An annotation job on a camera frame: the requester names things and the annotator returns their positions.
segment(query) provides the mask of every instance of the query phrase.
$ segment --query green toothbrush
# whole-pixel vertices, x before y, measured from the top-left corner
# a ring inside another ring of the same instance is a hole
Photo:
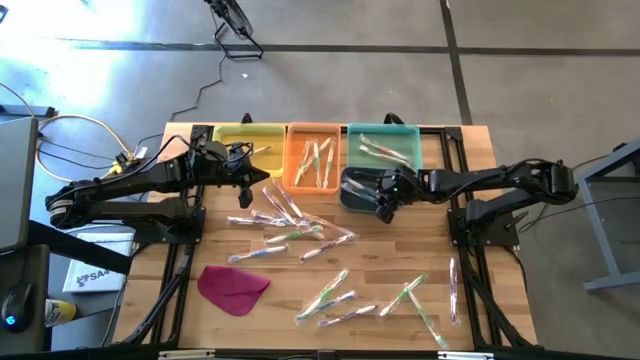
[[[420,284],[422,280],[424,280],[424,277],[425,277],[424,275],[420,275],[415,280],[413,280],[411,284],[409,284],[404,288],[404,290],[402,290],[400,295],[398,295],[395,299],[393,299],[393,301],[389,305],[387,305],[384,309],[380,311],[380,314],[378,314],[378,316],[384,317],[389,313],[391,313],[393,310],[395,310],[398,307],[398,305],[400,305],[400,302],[404,300],[404,298],[406,298],[407,295],[409,295],[409,291],[413,290],[413,288],[418,286],[418,284]]]
[[[311,305],[307,306],[307,308],[298,316],[298,318],[303,319],[311,315],[313,313],[313,310],[320,304],[322,304],[329,297],[329,295],[331,295],[331,292],[333,292],[333,290],[337,288],[338,285],[340,285],[344,281],[344,279],[347,278],[347,275],[349,275],[349,270],[342,270],[338,274],[338,276],[336,276],[333,280],[331,280],[329,284],[327,284],[324,290],[322,290],[322,293],[320,293],[320,296],[318,296],[311,303]]]
[[[413,292],[411,290],[409,290],[409,288],[408,288],[409,284],[404,283],[404,286],[405,286],[405,289],[409,293],[409,297],[411,298],[411,301],[413,302],[413,305],[415,305],[416,310],[418,310],[418,313],[420,313],[420,317],[422,317],[422,321],[424,321],[424,324],[427,325],[427,329],[429,329],[429,331],[431,332],[431,335],[433,335],[434,339],[436,339],[436,342],[438,343],[438,345],[440,345],[440,347],[446,348],[448,346],[447,342],[444,340],[442,335],[440,335],[436,331],[436,329],[434,329],[433,323],[431,322],[431,319],[429,318],[427,313],[422,309],[422,305],[420,305],[420,302],[418,301],[416,296],[413,295]]]

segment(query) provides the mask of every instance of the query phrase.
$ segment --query yellow cable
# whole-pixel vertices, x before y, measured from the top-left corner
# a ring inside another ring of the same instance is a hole
[[[3,88],[9,90],[9,92],[11,92],[13,95],[15,95],[18,99],[20,99],[20,101],[22,101],[22,103],[27,107],[27,109],[29,110],[29,114],[31,114],[32,118],[36,118],[36,116],[33,114],[33,110],[31,110],[31,106],[29,106],[29,104],[27,103],[27,101],[20,95],[18,95],[18,93],[16,93],[15,91],[13,91],[11,88],[9,88],[7,85],[3,84],[0,82],[0,86],[2,86]],[[38,124],[38,130],[44,129],[45,126],[47,126],[47,124],[56,121],[56,120],[60,120],[60,119],[69,119],[69,118],[75,118],[75,119],[83,119],[83,120],[88,120],[91,121],[93,123],[96,123],[100,126],[102,126],[103,128],[105,128],[109,134],[111,134],[116,141],[118,142],[118,144],[120,144],[120,147],[122,148],[122,150],[124,150],[127,153],[127,157],[129,159],[133,158],[133,153],[126,147],[126,145],[122,142],[122,140],[120,140],[120,137],[118,137],[118,135],[113,132],[113,130],[111,130],[111,128],[109,126],[107,126],[107,124],[103,123],[100,120],[88,117],[88,116],[84,116],[84,115],[75,115],[75,114],[67,114],[67,115],[58,115],[58,116],[54,116],[52,118],[46,119],[46,120],[42,120],[39,124]],[[38,166],[40,166],[40,168],[42,169],[42,171],[44,171],[45,173],[49,174],[49,176],[58,179],[60,181],[64,181],[64,182],[71,182],[73,180],[71,179],[66,179],[63,178],[62,176],[58,176],[54,173],[52,173],[49,169],[47,169],[43,164],[42,161],[40,161],[40,152],[38,151],[40,150],[40,144],[36,145],[36,164],[38,164]],[[106,174],[104,174],[101,179],[104,179],[105,177],[107,177],[109,174],[111,173],[111,170],[109,170],[109,172],[107,172]]]
[[[93,122],[95,124],[98,124],[98,125],[102,126],[103,128],[105,128],[109,132],[109,134],[111,134],[116,139],[116,141],[118,142],[118,144],[120,145],[122,150],[124,150],[127,153],[127,156],[129,158],[133,157],[133,154],[127,148],[127,146],[122,142],[120,137],[118,137],[118,135],[115,132],[113,132],[113,130],[111,130],[111,128],[109,126],[107,126],[107,124],[103,123],[100,120],[97,120],[97,119],[94,119],[94,118],[91,118],[91,117],[88,117],[88,116],[77,115],[77,114],[66,114],[66,115],[54,116],[52,118],[42,120],[38,124],[38,129],[39,130],[44,129],[45,126],[47,126],[49,123],[51,123],[53,121],[60,120],[60,119],[69,119],[69,118],[88,120],[88,121],[91,121],[91,122]],[[58,176],[58,175],[52,173],[49,169],[47,169],[44,166],[44,164],[42,164],[42,161],[40,161],[40,152],[38,151],[39,149],[40,149],[40,144],[38,144],[37,147],[36,147],[36,164],[38,164],[38,166],[40,166],[42,171],[44,171],[45,173],[47,173],[49,176],[53,177],[54,179],[58,179],[60,181],[64,181],[64,182],[72,182],[73,181],[71,179],[67,179],[67,178],[63,178],[62,176]],[[109,175],[110,175],[110,171],[107,172],[106,174],[102,175],[100,178],[104,179],[105,177],[107,177]]]

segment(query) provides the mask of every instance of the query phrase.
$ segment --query black stand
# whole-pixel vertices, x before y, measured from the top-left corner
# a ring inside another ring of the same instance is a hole
[[[262,54],[264,54],[264,50],[262,49],[262,46],[260,46],[260,44],[258,44],[255,40],[253,40],[251,35],[249,35],[247,30],[245,30],[245,29],[240,29],[240,35],[242,35],[242,36],[246,37],[247,39],[249,39],[249,41],[251,41],[253,43],[253,45],[255,45],[258,48],[258,50],[260,50],[260,53],[259,54],[247,54],[247,55],[232,55],[232,54],[230,54],[229,50],[222,44],[220,39],[218,39],[218,36],[220,35],[220,32],[222,32],[222,30],[224,29],[225,26],[227,26],[227,23],[223,22],[222,25],[220,25],[218,27],[216,32],[213,34],[213,41],[215,41],[216,44],[218,44],[218,46],[220,46],[222,51],[224,51],[225,55],[227,55],[227,57],[229,59],[232,59],[232,60],[235,60],[235,59],[262,59]]]
[[[29,220],[27,246],[47,245],[51,252],[102,269],[129,274],[131,258],[100,245],[79,240],[56,229]]]

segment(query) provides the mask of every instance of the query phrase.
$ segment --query wooden table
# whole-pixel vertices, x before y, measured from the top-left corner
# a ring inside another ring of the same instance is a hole
[[[164,141],[174,134],[181,134],[188,139],[192,125],[167,124]],[[462,130],[469,169],[495,167],[487,127],[463,126]],[[430,135],[423,135],[422,138],[424,167],[443,168],[439,140]],[[184,150],[183,144],[174,141],[162,154],[160,161]],[[346,164],[346,154],[347,146],[342,146],[342,167]],[[254,185],[255,199],[251,208],[272,212],[271,205],[261,194],[264,186],[273,189],[271,180]],[[499,192],[485,191],[476,193],[476,196],[489,199],[496,194]],[[152,194],[150,201],[159,201],[166,196],[174,195]],[[354,289],[358,293],[358,300],[338,306],[331,313],[342,313],[368,304],[385,306],[401,291],[404,282],[424,273],[428,280],[415,290],[422,306],[433,317],[451,349],[473,348],[461,280],[458,301],[462,324],[453,325],[449,321],[448,264],[452,256],[457,258],[457,251],[449,243],[445,218],[448,204],[419,203],[407,206],[398,211],[391,225],[385,225],[375,216],[347,212],[340,206],[338,194],[293,195],[301,209],[360,234],[360,239],[350,245],[331,249],[302,265],[298,264],[297,257],[316,248],[317,240],[294,240],[290,242],[289,254],[250,259],[233,265],[272,281],[251,313],[244,317],[233,317],[199,294],[196,285],[198,277],[205,266],[227,265],[229,255],[262,248],[263,237],[282,233],[278,228],[227,225],[227,216],[250,216],[248,209],[239,208],[237,196],[237,189],[206,189],[204,205],[207,207],[207,220],[202,242],[196,247],[190,274],[180,348],[439,349],[410,302],[403,303],[384,323],[377,322],[371,316],[318,329],[315,323],[325,315],[316,315],[311,324],[297,327],[295,315],[344,268],[350,269],[351,274],[334,294]],[[486,252],[497,303],[520,333],[536,343],[518,264],[502,248],[489,247]],[[166,253],[166,245],[152,245],[133,261],[114,340],[121,340],[130,334],[156,301]],[[486,311],[477,299],[483,332],[485,338],[489,339]],[[173,304],[170,303],[165,331],[170,328],[172,309]]]

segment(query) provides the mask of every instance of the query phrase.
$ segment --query metal leg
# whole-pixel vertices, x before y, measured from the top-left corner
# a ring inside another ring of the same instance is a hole
[[[582,189],[582,197],[584,198],[584,202],[587,204],[592,203],[593,197],[591,196],[591,192],[589,191],[589,184],[587,184],[587,181],[580,180],[578,182],[578,186],[580,187],[580,189]],[[600,245],[602,257],[604,257],[604,262],[605,264],[607,264],[609,275],[615,276],[620,274],[618,264],[616,264],[616,259],[613,256],[611,246],[609,245],[609,238],[607,237],[607,233],[604,231],[604,227],[602,226],[602,220],[600,219],[600,215],[598,215],[596,205],[588,205],[586,209],[587,214],[589,215],[589,221],[591,222],[591,226],[593,227],[593,231],[596,233],[596,239],[598,239],[598,245]]]
[[[584,283],[584,289],[591,294],[598,290],[613,289],[633,284],[640,284],[640,271],[595,279]]]
[[[258,50],[260,50],[259,54],[248,54],[248,55],[232,55],[231,53],[229,53],[229,50],[227,50],[227,48],[222,45],[222,42],[218,39],[218,35],[220,35],[220,32],[222,31],[222,29],[224,29],[224,27],[227,26],[227,23],[222,23],[222,25],[220,25],[218,27],[218,29],[216,30],[216,32],[213,34],[213,41],[216,42],[216,44],[218,44],[218,46],[220,46],[220,48],[222,49],[222,51],[224,51],[224,53],[227,55],[227,57],[229,59],[262,59],[262,54],[264,54],[264,50],[262,49],[262,46],[260,46],[255,40],[253,40],[253,38],[245,31],[242,35],[245,36],[247,39],[249,39],[249,41],[251,41],[253,43],[253,45],[255,45]]]
[[[47,245],[51,252],[71,259],[80,260],[89,265],[129,274],[131,258],[100,245],[82,241],[62,233],[56,229],[29,220],[27,243],[33,245]]]

